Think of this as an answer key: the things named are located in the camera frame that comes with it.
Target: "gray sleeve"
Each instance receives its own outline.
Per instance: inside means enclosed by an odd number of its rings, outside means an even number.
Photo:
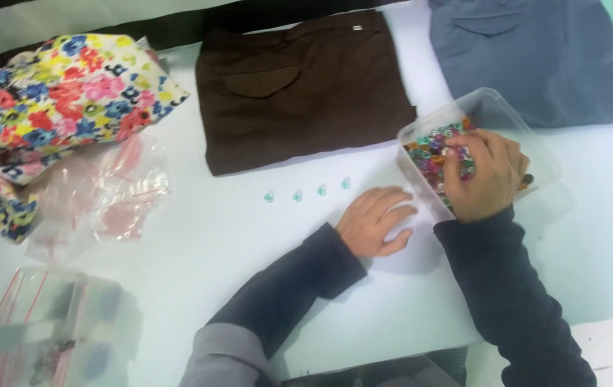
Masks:
[[[204,326],[194,336],[180,387],[254,387],[280,384],[269,375],[259,337],[234,324]]]

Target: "hand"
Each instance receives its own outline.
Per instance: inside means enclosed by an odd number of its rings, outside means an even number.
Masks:
[[[345,210],[336,231],[357,257],[388,256],[407,246],[412,230],[400,232],[394,240],[385,238],[404,218],[416,214],[410,205],[390,209],[412,195],[400,187],[373,188],[364,192]]]
[[[449,138],[445,143],[468,147],[476,168],[473,178],[462,181],[457,152],[451,150],[445,156],[445,194],[460,222],[476,222],[511,205],[530,162],[519,143],[487,130]]]

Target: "pocket flap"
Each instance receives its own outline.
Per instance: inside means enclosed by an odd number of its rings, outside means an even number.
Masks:
[[[462,1],[452,13],[452,22],[471,32],[497,35],[519,25],[533,8],[533,0]]]
[[[275,70],[223,75],[223,84],[235,94],[265,98],[291,84],[300,74],[300,66],[287,66]]]

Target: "floral fabric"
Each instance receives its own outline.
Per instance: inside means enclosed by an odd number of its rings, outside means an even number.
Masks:
[[[75,149],[122,141],[189,96],[132,38],[48,40],[0,69],[0,234],[22,242],[37,211],[23,186]]]

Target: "floor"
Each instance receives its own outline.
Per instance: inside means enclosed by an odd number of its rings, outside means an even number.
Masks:
[[[613,320],[572,327],[572,335],[593,367],[598,387],[613,387]],[[500,387],[502,369],[508,365],[497,347],[486,342],[469,347],[467,387]]]

